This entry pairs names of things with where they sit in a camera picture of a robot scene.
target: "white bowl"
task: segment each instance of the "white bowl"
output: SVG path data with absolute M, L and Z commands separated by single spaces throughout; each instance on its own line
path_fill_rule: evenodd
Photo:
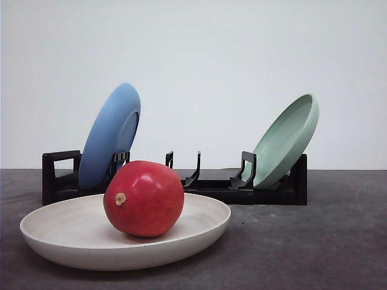
M 224 232 L 230 208 L 206 196 L 184 194 L 176 224 L 164 235 L 141 238 L 117 231 L 103 209 L 103 195 L 39 208 L 20 223 L 29 246 L 61 265 L 98 271 L 149 268 L 192 256 Z

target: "plate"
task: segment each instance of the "plate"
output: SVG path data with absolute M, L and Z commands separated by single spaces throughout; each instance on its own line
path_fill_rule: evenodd
M 80 189 L 93 189 L 105 182 L 113 154 L 130 150 L 140 110 L 140 97 L 129 83 L 121 84 L 112 92 L 99 112 L 83 149 L 78 177 Z
M 122 271 L 172 263 L 213 244 L 224 232 L 230 208 L 212 198 L 184 194 L 183 211 L 164 235 L 141 238 L 117 231 L 103 209 L 103 195 L 39 208 L 20 223 L 26 242 L 42 257 L 79 269 Z
M 319 119 L 319 106 L 312 95 L 295 100 L 274 121 L 254 149 L 257 157 L 254 188 L 267 189 L 279 181 L 308 146 Z M 251 173 L 246 164 L 242 179 Z

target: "gray table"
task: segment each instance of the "gray table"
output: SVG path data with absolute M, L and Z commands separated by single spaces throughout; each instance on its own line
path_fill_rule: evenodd
M 92 272 L 28 247 L 41 170 L 1 170 L 1 289 L 387 289 L 387 171 L 312 170 L 308 186 L 306 207 L 231 205 L 220 240 L 186 260 Z

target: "white backdrop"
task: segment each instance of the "white backdrop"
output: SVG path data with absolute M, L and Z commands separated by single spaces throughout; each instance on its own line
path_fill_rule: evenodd
M 2 2 L 1 166 L 83 149 L 122 82 L 141 97 L 132 159 L 239 166 L 295 98 L 320 120 L 311 169 L 386 169 L 387 1 Z M 69 167 L 61 163 L 59 167 Z

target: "plate rim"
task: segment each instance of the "plate rim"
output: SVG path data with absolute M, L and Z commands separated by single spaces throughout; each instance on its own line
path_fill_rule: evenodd
M 221 201 L 219 201 L 219 200 L 217 200 L 215 198 L 210 198 L 208 196 L 196 195 L 194 193 L 186 193 L 186 192 L 184 192 L 184 197 L 185 197 L 185 195 L 197 196 L 197 197 L 200 197 L 200 198 L 212 199 L 213 201 L 216 201 L 217 203 L 221 204 L 223 207 L 225 207 L 227 209 L 227 217 L 222 222 L 220 222 L 219 224 L 216 224 L 215 226 L 211 227 L 210 229 L 207 229 L 205 231 L 199 232 L 198 234 L 190 234 L 189 236 L 180 237 L 180 238 L 176 238 L 176 239 L 161 240 L 159 242 L 151 242 L 151 243 L 140 243 L 140 244 L 136 244 L 136 245 L 70 246 L 70 245 L 64 245 L 64 244 L 56 243 L 56 242 L 47 242 L 47 241 L 45 241 L 43 239 L 40 239 L 40 238 L 37 238 L 37 237 L 33 237 L 32 235 L 28 234 L 26 232 L 26 230 L 23 228 L 25 221 L 28 219 L 28 217 L 31 214 L 34 214 L 34 213 L 39 212 L 41 210 L 44 210 L 47 207 L 51 207 L 51 206 L 54 206 L 54 205 L 60 204 L 60 203 L 66 203 L 66 202 L 72 201 L 74 199 L 83 199 L 83 198 L 90 198 L 90 197 L 103 196 L 103 195 L 104 195 L 104 193 L 101 193 L 99 195 L 81 196 L 79 198 L 67 199 L 67 200 L 64 200 L 64 201 L 55 202 L 53 204 L 49 204 L 49 205 L 45 205 L 43 207 L 37 208 L 36 210 L 31 211 L 29 214 L 27 214 L 25 217 L 23 217 L 23 219 L 20 221 L 20 224 L 19 224 L 20 231 L 22 232 L 23 236 L 25 236 L 25 237 L 33 240 L 33 241 L 36 241 L 36 242 L 39 242 L 39 243 L 42 243 L 42 244 L 45 244 L 45 245 L 49 245 L 49 246 L 54 246 L 54 247 L 69 248 L 69 249 L 70 248 L 71 249 L 81 249 L 81 250 L 117 250 L 117 249 L 123 249 L 123 248 L 132 249 L 132 248 L 150 247 L 150 246 L 156 246 L 156 245 L 162 245 L 162 244 L 167 244 L 167 243 L 178 242 L 180 240 L 191 239 L 191 238 L 197 237 L 197 236 L 202 236 L 202 235 L 204 235 L 206 233 L 209 233 L 209 232 L 211 232 L 213 230 L 216 230 L 219 227 L 222 227 L 224 224 L 226 224 L 230 220 L 230 217 L 231 217 L 231 209 L 230 209 L 230 207 L 227 204 L 225 204 L 225 203 L 223 203 L 223 202 L 221 202 Z

